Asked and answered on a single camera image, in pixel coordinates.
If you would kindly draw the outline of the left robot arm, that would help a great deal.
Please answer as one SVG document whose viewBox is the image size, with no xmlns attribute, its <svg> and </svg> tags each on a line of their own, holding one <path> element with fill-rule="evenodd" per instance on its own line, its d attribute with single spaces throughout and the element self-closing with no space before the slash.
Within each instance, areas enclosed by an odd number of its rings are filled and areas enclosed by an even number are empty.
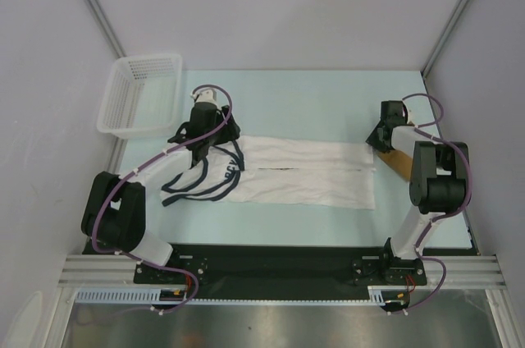
<svg viewBox="0 0 525 348">
<path fill-rule="evenodd" d="M 172 245 L 147 228 L 148 195 L 166 194 L 165 205 L 191 197 L 219 200 L 233 190 L 244 168 L 239 137 L 229 104 L 197 101 L 161 153 L 124 176 L 100 172 L 80 226 L 94 251 L 125 254 L 152 264 L 162 281 L 176 280 L 181 262 Z"/>
</svg>

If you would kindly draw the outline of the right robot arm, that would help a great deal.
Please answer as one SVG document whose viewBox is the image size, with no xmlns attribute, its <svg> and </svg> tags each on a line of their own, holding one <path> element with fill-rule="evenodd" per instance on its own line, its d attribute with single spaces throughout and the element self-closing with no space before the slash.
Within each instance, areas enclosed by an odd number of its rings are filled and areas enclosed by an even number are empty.
<svg viewBox="0 0 525 348">
<path fill-rule="evenodd" d="M 401 228 L 387 241 L 391 255 L 378 263 L 380 277 L 397 283 L 408 273 L 405 259 L 422 255 L 438 225 L 462 213 L 470 202 L 468 146 L 435 137 L 410 123 L 408 109 L 400 100 L 381 103 L 379 122 L 366 143 L 409 183 L 412 206 Z"/>
</svg>

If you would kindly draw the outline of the white tank top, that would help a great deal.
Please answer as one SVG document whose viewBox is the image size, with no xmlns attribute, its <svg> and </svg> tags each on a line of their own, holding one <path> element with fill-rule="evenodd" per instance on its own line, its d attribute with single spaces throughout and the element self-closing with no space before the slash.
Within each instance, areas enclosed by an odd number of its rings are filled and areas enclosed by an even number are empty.
<svg viewBox="0 0 525 348">
<path fill-rule="evenodd" d="M 365 144 L 243 135 L 215 145 L 161 188 L 181 200 L 375 208 L 372 151 Z"/>
</svg>

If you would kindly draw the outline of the tan tank top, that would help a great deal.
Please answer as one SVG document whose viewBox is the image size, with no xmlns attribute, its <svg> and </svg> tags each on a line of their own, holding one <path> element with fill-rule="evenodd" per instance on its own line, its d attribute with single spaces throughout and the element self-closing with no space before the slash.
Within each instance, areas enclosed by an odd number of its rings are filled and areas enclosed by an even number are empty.
<svg viewBox="0 0 525 348">
<path fill-rule="evenodd" d="M 410 181 L 413 160 L 411 157 L 399 150 L 391 150 L 388 153 L 376 151 L 377 157 L 391 170 L 397 173 L 405 181 Z"/>
</svg>

